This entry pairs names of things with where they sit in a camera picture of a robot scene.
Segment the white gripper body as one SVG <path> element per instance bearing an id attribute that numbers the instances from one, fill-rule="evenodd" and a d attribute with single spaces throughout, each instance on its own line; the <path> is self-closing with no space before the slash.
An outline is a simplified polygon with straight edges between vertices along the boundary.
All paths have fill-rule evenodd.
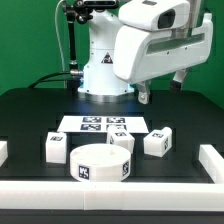
<path id="1" fill-rule="evenodd" d="M 210 55 L 212 36 L 211 13 L 205 13 L 202 25 L 184 39 L 173 39 L 171 30 L 147 32 L 122 26 L 115 41 L 114 73 L 136 84 L 204 63 Z"/>

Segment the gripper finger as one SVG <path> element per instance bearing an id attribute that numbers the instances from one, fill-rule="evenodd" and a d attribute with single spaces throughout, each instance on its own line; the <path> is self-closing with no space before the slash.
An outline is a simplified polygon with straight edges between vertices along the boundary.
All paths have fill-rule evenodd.
<path id="1" fill-rule="evenodd" d="M 170 82 L 170 91 L 173 93 L 179 93 L 182 89 L 182 84 L 188 74 L 188 68 L 178 70 L 173 79 Z"/>
<path id="2" fill-rule="evenodd" d="M 142 104 L 148 104 L 150 98 L 149 82 L 143 81 L 136 84 L 138 89 L 138 101 Z"/>

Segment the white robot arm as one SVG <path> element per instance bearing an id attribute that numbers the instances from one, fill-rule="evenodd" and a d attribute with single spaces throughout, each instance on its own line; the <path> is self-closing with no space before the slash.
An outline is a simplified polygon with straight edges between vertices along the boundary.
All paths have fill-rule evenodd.
<path id="1" fill-rule="evenodd" d="M 96 101 L 137 92 L 146 104 L 150 81 L 169 73 L 178 92 L 189 69 L 209 57 L 213 21 L 203 0 L 79 0 L 77 7 L 90 34 L 79 93 Z"/>

